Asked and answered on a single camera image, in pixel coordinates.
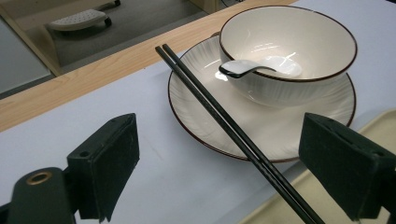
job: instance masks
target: white bowl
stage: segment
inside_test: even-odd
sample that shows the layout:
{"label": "white bowl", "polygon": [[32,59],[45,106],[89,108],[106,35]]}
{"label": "white bowl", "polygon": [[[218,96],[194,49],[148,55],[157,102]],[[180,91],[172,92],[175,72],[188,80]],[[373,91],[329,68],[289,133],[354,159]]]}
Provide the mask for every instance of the white bowl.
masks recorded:
{"label": "white bowl", "polygon": [[223,63],[251,60],[287,71],[283,64],[287,62],[294,64],[291,69],[300,69],[298,76],[256,71],[229,78],[248,99],[275,107],[307,104],[326,94],[346,74],[358,51],[344,25],[301,7],[256,7],[241,12],[223,25],[219,43]]}

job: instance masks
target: spoon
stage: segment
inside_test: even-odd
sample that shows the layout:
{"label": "spoon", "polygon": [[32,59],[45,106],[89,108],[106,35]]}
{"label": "spoon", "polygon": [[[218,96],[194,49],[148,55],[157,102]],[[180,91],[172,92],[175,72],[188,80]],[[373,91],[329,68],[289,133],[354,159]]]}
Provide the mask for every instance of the spoon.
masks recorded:
{"label": "spoon", "polygon": [[227,63],[222,64],[219,67],[219,71],[227,75],[229,77],[233,78],[240,78],[246,75],[247,73],[250,72],[255,72],[259,69],[268,69],[273,72],[276,72],[274,68],[270,68],[267,66],[262,66],[259,63],[255,63],[251,60],[234,60],[234,61],[229,61]]}
{"label": "spoon", "polygon": [[251,60],[233,60],[222,64],[219,67],[219,71],[229,77],[240,78],[244,75],[255,72],[257,70],[268,70],[271,71],[266,75],[276,77],[297,77],[302,73],[302,68],[299,64],[291,59],[284,57],[270,57],[263,63],[271,64],[271,67],[263,66],[260,63],[253,62]]}

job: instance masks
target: wooden surface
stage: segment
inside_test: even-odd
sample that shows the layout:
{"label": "wooden surface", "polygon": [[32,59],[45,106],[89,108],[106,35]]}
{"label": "wooden surface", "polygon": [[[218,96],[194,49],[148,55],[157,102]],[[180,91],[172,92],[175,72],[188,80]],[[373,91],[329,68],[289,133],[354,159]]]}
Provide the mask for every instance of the wooden surface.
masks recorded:
{"label": "wooden surface", "polygon": [[0,101],[0,132],[158,62],[161,58],[155,52],[156,46],[166,43],[176,52],[189,49],[218,32],[222,24],[238,12],[293,2],[295,0],[246,0],[12,95]]}

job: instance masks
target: black chopsticks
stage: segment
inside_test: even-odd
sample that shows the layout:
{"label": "black chopsticks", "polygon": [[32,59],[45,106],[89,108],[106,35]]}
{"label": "black chopsticks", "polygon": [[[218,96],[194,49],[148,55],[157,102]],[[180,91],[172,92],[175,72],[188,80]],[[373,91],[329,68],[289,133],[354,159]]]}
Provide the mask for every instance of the black chopsticks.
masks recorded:
{"label": "black chopsticks", "polygon": [[156,47],[155,49],[296,214],[305,223],[324,223],[176,54],[166,44],[163,45],[163,49],[160,47]]}

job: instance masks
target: plate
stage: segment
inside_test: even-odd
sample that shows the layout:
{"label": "plate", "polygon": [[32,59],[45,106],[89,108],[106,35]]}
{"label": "plate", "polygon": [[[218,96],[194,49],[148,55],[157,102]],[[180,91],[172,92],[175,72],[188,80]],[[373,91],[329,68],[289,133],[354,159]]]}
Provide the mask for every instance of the plate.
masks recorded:
{"label": "plate", "polygon": [[[230,114],[270,161],[298,158],[304,113],[315,113],[349,125],[356,94],[348,75],[332,89],[307,105],[273,108],[242,96],[219,72],[219,37],[213,36],[189,49],[180,59]],[[181,126],[202,144],[241,160],[247,157],[210,116],[183,82],[172,73],[168,83],[170,106]]]}

